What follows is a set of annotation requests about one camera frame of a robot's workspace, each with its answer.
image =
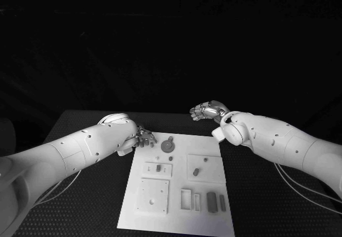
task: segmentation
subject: table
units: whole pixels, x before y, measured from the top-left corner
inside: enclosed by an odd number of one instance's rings
[[[99,119],[122,112],[76,111],[62,113],[44,143],[95,125]],[[204,119],[191,121],[187,114],[124,112],[147,130],[210,136],[217,124]],[[271,162],[249,148],[219,143],[223,158],[230,216],[236,237],[340,237],[342,218],[307,200],[284,183]],[[34,207],[13,236],[177,236],[177,234],[116,229],[125,184],[134,152],[112,154],[82,170],[63,194]],[[317,180],[301,171],[284,167],[291,178],[324,192]],[[75,175],[62,182],[60,191]],[[297,190],[321,205],[333,208],[327,198]]]

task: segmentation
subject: dark table surface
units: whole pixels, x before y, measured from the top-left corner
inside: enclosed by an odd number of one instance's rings
[[[90,127],[114,111],[67,110],[60,115],[44,143]],[[154,132],[210,136],[217,124],[191,121],[190,115],[125,112],[135,123]],[[342,218],[324,210],[290,189],[274,164],[252,154],[243,146],[219,143],[226,174],[230,217],[236,237],[340,237]],[[47,203],[34,207],[14,234],[18,236],[177,236],[177,234],[116,229],[125,185],[134,152],[112,154],[82,170],[72,186]],[[317,180],[284,167],[291,178],[324,192]],[[66,178],[53,192],[72,181]],[[317,203],[333,208],[327,198],[297,190]]]

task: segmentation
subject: black cloth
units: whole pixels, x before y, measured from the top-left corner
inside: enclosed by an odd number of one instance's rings
[[[65,111],[44,142],[90,127],[114,113],[118,112]],[[125,113],[154,132],[210,136],[217,127],[210,119],[191,121],[189,114]],[[274,164],[252,154],[246,147],[236,147],[228,141],[222,141],[219,147],[235,236],[340,237],[340,216],[298,196],[284,183]],[[132,156],[134,152],[122,157],[115,153],[82,170],[63,194],[30,210],[14,236],[176,236],[116,229]],[[291,168],[284,169],[298,183],[323,192],[310,175]],[[67,177],[54,194],[73,177]],[[333,208],[327,198],[297,189],[310,199]]]

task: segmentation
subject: white board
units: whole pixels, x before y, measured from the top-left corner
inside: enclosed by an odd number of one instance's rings
[[[215,138],[157,132],[153,132],[153,134],[158,143],[154,144],[153,148],[150,146],[145,146],[144,148],[138,147],[135,149],[116,228],[189,235],[233,237],[235,235],[225,183],[187,180],[187,155],[207,156],[207,158],[213,157],[219,160],[220,151],[219,144]],[[174,150],[171,153],[164,153],[160,149],[160,144],[164,140],[167,140],[170,136],[173,137]],[[157,164],[170,164],[170,177],[145,174],[144,169],[147,162]],[[161,213],[161,209],[158,208],[157,211],[148,211],[148,208],[151,208],[147,205],[148,201],[153,200],[151,202],[155,204],[154,201],[161,200],[161,197],[158,196],[160,193],[150,193],[150,196],[141,197],[140,192],[142,189],[142,179],[155,180],[150,181],[155,183],[160,183],[160,180],[167,182],[168,192],[166,214]],[[180,209],[181,189],[190,190],[190,211]],[[216,194],[216,213],[207,212],[207,192],[213,192]],[[194,211],[194,195],[199,195],[197,199],[200,203],[200,211]],[[225,212],[220,210],[219,195],[225,196]],[[144,211],[137,210],[140,200],[144,200],[144,208],[147,208],[147,210]]]

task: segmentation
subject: white cable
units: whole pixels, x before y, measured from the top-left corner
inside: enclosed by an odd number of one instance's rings
[[[106,115],[105,117],[102,117],[102,119],[99,120],[98,124],[102,123],[103,120],[105,120],[111,115]],[[73,178],[73,180],[70,181],[69,185],[67,185],[66,188],[62,190],[62,192],[60,192],[53,198],[50,198],[49,200],[44,200],[44,201],[43,201],[43,199],[49,196],[49,194],[53,192],[53,190],[54,190],[56,187],[59,186],[59,184],[60,184],[60,182],[62,182],[62,181],[59,181],[59,183],[54,185],[54,187],[53,187],[52,190],[46,193],[46,195],[41,197],[41,199],[36,202],[36,204],[31,206],[31,208],[33,208],[36,205],[39,205],[39,204],[41,204],[41,203],[50,201],[52,199],[54,199],[54,198],[65,192],[65,190],[67,189],[67,187],[70,186],[70,184],[72,184],[73,181],[76,180],[76,177]]]
[[[316,204],[316,205],[320,206],[321,208],[324,208],[324,209],[327,209],[327,210],[330,210],[330,211],[333,211],[334,213],[337,213],[337,214],[342,215],[342,212],[331,210],[331,209],[327,208],[326,206],[323,206],[323,205],[320,205],[318,203],[316,203],[314,201],[311,201],[311,200],[294,189],[294,187],[290,185],[290,183],[287,182],[287,180],[285,180],[285,178],[282,177],[282,175],[281,175],[281,178],[282,178],[282,180],[285,181],[285,183],[287,183],[287,185],[290,186],[290,188],[295,191],[295,193],[297,193],[307,201],[310,201],[313,204]]]
[[[287,178],[291,180],[291,182],[293,182],[295,185],[298,185],[300,187],[303,187],[303,188],[304,188],[304,189],[307,189],[308,191],[314,192],[316,194],[318,194],[318,195],[324,196],[326,198],[331,199],[333,201],[336,201],[336,202],[342,203],[342,201],[340,201],[340,200],[337,200],[336,198],[333,198],[333,197],[330,197],[330,196],[324,195],[323,193],[320,193],[320,192],[317,192],[317,191],[311,190],[310,188],[307,188],[305,186],[303,186],[300,183],[297,183],[297,182],[295,182],[295,181],[291,179],[291,177],[287,175],[287,173],[285,173],[285,171],[282,170],[282,168],[281,168],[281,166],[280,166],[280,165],[278,165],[278,168],[281,169],[281,171],[284,172],[284,174],[285,174]]]

